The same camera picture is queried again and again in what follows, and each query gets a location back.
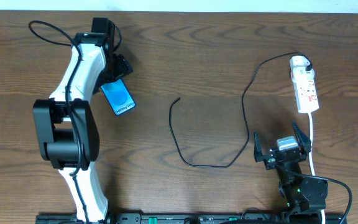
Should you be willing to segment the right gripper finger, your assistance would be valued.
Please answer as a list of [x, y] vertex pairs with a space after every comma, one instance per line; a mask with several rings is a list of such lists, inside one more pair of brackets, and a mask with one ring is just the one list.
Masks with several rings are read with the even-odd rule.
[[295, 138], [297, 140], [298, 146], [305, 152], [311, 151], [311, 139], [298, 127], [295, 121], [292, 121], [293, 130], [295, 133]]
[[262, 146], [257, 131], [254, 131], [254, 157], [263, 157]]

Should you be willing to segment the blue screen Galaxy smartphone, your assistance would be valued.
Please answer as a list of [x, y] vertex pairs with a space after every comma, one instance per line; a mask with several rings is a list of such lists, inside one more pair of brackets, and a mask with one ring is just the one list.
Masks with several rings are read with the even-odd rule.
[[101, 86], [101, 90], [116, 116], [136, 107], [136, 103], [123, 80], [104, 84]]

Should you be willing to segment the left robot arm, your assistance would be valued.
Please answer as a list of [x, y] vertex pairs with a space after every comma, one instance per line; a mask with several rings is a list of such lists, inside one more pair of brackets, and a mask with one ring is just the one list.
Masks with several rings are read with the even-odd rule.
[[40, 155], [65, 179], [76, 205], [72, 215], [37, 215], [36, 223], [117, 223], [96, 170], [100, 139], [90, 104], [102, 91], [115, 114], [135, 107], [122, 81], [133, 68], [116, 54], [120, 34], [108, 18], [93, 18], [89, 32], [68, 39], [71, 59], [59, 86], [33, 105]]

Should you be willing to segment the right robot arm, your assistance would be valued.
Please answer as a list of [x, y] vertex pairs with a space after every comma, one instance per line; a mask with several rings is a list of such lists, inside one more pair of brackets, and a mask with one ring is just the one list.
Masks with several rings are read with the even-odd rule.
[[276, 170], [279, 192], [287, 201], [287, 210], [280, 214], [286, 223], [326, 223], [328, 182], [303, 174], [300, 162], [311, 152], [311, 139], [292, 123], [294, 135], [277, 140], [267, 153], [262, 152], [259, 135], [254, 133], [254, 159], [263, 162], [267, 170]]

